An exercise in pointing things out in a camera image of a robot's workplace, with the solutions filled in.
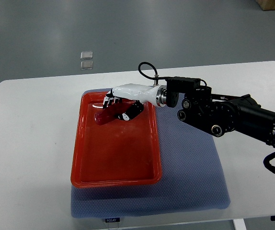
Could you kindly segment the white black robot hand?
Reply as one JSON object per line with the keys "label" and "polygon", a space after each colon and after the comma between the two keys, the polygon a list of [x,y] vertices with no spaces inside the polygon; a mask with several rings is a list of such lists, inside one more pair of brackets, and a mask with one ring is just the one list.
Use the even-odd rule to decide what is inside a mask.
{"label": "white black robot hand", "polygon": [[120,103],[123,99],[134,103],[123,113],[116,116],[119,120],[129,121],[137,117],[144,110],[144,103],[149,102],[156,107],[164,107],[163,95],[165,85],[146,86],[140,84],[124,84],[112,88],[104,97],[103,108]]}

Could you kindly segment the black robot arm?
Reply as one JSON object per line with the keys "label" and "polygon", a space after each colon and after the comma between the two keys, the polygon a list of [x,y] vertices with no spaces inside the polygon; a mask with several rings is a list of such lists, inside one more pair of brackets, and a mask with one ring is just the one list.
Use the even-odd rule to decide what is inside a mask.
{"label": "black robot arm", "polygon": [[[215,137],[237,131],[275,148],[275,112],[263,109],[249,94],[231,96],[213,94],[211,87],[202,85],[203,79],[163,77],[167,84],[155,99],[160,105],[175,108],[183,94],[180,121]],[[275,152],[266,156],[263,164],[275,174],[270,162]]]}

